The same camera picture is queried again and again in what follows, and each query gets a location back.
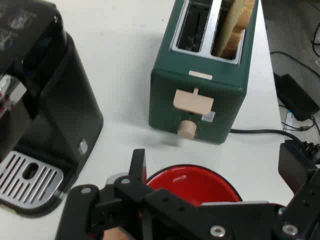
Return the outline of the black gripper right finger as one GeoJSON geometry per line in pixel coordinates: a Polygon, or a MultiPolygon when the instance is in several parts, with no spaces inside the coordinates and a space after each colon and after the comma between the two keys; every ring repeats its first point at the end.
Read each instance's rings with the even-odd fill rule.
{"type": "Polygon", "coordinates": [[[280,144],[278,172],[293,198],[274,225],[277,240],[320,238],[320,169],[293,141],[280,144]]]}

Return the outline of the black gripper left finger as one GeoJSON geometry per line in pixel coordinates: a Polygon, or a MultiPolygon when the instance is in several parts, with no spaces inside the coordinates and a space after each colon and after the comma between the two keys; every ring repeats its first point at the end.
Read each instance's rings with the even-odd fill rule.
{"type": "Polygon", "coordinates": [[[99,189],[92,184],[68,194],[58,240],[96,240],[119,227],[135,240],[208,240],[207,217],[166,190],[146,185],[145,150],[135,149],[129,173],[99,189]]]}

